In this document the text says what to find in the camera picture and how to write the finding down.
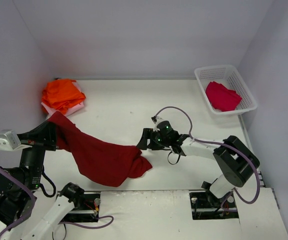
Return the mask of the dark red t shirt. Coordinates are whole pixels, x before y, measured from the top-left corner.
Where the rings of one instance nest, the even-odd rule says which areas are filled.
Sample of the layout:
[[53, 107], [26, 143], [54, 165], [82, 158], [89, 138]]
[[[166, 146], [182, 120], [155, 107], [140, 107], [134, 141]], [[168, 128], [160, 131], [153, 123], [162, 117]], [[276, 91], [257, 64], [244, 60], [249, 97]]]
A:
[[136, 146], [88, 135], [61, 112], [51, 115], [47, 122], [55, 125], [58, 149], [71, 153], [80, 174], [97, 184], [117, 188], [126, 179], [140, 178], [153, 168]]

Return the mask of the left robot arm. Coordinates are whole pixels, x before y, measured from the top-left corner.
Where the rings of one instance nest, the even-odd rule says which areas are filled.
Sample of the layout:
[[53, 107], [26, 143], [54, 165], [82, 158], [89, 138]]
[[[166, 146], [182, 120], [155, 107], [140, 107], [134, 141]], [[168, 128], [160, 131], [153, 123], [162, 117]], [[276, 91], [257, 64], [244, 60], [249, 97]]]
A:
[[69, 182], [54, 193], [54, 205], [33, 230], [22, 235], [37, 200], [34, 192], [44, 189], [41, 177], [45, 175], [45, 153], [57, 149], [57, 126], [52, 122], [45, 121], [21, 134], [0, 132], [0, 151], [21, 151], [18, 167], [0, 167], [0, 240], [42, 240], [70, 211], [83, 206], [85, 191]]

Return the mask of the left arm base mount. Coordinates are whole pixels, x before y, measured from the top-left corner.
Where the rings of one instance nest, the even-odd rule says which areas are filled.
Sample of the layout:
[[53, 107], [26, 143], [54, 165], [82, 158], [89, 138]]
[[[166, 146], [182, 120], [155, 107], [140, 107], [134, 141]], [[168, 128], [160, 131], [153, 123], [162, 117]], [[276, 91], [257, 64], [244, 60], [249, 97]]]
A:
[[97, 223], [99, 218], [101, 194], [99, 192], [86, 192], [84, 203], [81, 205], [83, 213], [80, 216], [81, 223]]

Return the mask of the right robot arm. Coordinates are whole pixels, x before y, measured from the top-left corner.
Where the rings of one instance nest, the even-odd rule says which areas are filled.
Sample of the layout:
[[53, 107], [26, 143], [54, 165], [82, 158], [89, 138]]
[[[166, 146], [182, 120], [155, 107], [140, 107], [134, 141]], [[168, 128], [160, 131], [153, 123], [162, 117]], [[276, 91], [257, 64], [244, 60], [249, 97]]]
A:
[[246, 204], [253, 204], [260, 194], [260, 178], [257, 157], [236, 136], [231, 135], [222, 142], [200, 140], [189, 134], [174, 130], [167, 120], [154, 120], [154, 128], [144, 128], [137, 144], [140, 150], [170, 150], [179, 157], [197, 156], [214, 160], [222, 174], [212, 183], [204, 181], [205, 200], [213, 207], [223, 207], [232, 192], [242, 188], [251, 176], [256, 179], [256, 192], [252, 200], [243, 199]]

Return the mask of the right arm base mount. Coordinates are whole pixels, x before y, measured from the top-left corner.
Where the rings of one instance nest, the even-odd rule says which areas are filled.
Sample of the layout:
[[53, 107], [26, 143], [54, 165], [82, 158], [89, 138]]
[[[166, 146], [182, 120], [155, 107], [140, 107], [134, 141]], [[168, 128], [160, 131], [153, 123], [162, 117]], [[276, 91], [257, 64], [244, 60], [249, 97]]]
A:
[[234, 197], [230, 196], [221, 207], [227, 194], [218, 199], [210, 192], [210, 187], [211, 184], [204, 181], [200, 190], [189, 191], [192, 219], [195, 221], [238, 219]]

